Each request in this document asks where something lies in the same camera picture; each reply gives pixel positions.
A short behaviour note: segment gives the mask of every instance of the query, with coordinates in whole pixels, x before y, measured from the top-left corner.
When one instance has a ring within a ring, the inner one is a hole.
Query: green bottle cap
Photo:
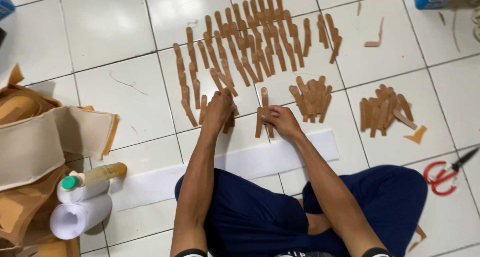
[[[61,187],[64,189],[73,189],[80,184],[80,180],[75,175],[69,175],[61,180]]]

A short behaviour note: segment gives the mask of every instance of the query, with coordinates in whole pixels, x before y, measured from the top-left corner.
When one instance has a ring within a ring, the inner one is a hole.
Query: red scissor handle
[[[435,184],[436,180],[432,180],[428,177],[428,173],[430,172],[430,170],[435,166],[435,165],[439,165],[439,164],[447,164],[446,161],[436,161],[436,162],[432,162],[430,163],[427,168],[425,168],[425,170],[423,171],[423,178],[425,178],[425,181],[427,181],[427,184]],[[440,173],[438,174],[444,174],[445,173],[445,170],[441,170]]]
[[[430,170],[435,166],[435,165],[439,165],[439,164],[446,164],[445,161],[436,161],[436,162],[432,162],[430,163],[427,168],[425,168],[425,171],[423,171],[423,178],[425,178],[425,180],[427,181],[428,184],[431,184],[431,190],[433,193],[435,193],[436,195],[441,195],[441,196],[445,196],[445,195],[449,195],[450,193],[454,192],[456,189],[457,189],[457,186],[455,185],[452,185],[450,187],[449,190],[445,191],[445,192],[439,192],[437,191],[437,186],[440,185],[441,183],[449,180],[450,178],[454,177],[457,172],[456,171],[453,171],[452,173],[446,175],[443,177],[443,175],[445,174],[445,172],[447,170],[445,169],[442,169],[437,175],[436,175],[436,179],[435,180],[432,180],[428,177],[428,173],[430,172]]]

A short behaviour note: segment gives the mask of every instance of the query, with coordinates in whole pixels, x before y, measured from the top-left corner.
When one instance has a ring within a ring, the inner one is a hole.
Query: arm
[[[275,105],[269,106],[269,109],[272,111],[270,115],[264,115],[262,119],[273,124],[297,145],[318,203],[350,255],[361,257],[371,248],[385,248],[350,190],[307,139],[292,111]]]
[[[200,137],[185,171],[178,197],[170,256],[196,248],[207,252],[204,222],[212,201],[215,145],[222,126],[233,112],[232,95],[225,88],[208,104]]]

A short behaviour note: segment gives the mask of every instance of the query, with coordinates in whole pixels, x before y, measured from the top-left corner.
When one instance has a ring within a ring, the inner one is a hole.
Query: forearm
[[[356,228],[364,230],[368,221],[350,190],[328,166],[313,144],[302,133],[294,138],[303,156],[310,183],[324,214],[333,229],[342,237],[344,226],[349,232]]]
[[[175,221],[203,226],[212,200],[217,137],[218,132],[201,129],[183,178]]]

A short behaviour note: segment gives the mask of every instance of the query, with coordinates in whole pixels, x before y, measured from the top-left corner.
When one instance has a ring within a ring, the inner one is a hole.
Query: scissors
[[[439,186],[441,183],[449,180],[450,178],[456,176],[458,173],[459,173],[459,170],[460,170],[460,167],[462,167],[466,162],[468,162],[470,160],[470,158],[475,155],[475,153],[477,153],[477,151],[480,149],[480,147],[477,147],[476,149],[474,150],[471,150],[470,152],[468,152],[467,154],[465,154],[465,156],[461,157],[457,162],[453,163],[452,165],[447,165],[445,166],[445,168],[441,169],[441,171],[436,175],[435,179],[431,179],[429,176],[428,176],[428,173],[430,172],[430,170],[435,166],[435,165],[439,165],[439,164],[447,164],[445,161],[436,161],[436,162],[432,162],[430,163],[427,168],[425,168],[425,170],[423,171],[423,177],[425,178],[425,180],[427,181],[427,184],[430,184],[431,185],[431,190],[433,191],[433,193],[435,193],[436,195],[441,195],[441,196],[445,196],[445,195],[449,195],[451,194],[452,192],[454,192],[456,189],[457,189],[457,186],[455,186],[455,184],[453,183],[452,186],[450,187],[449,190],[445,191],[445,192],[439,192],[437,191],[437,186]],[[446,174],[445,173],[447,172],[447,170],[451,169],[453,172],[449,173],[449,174]]]

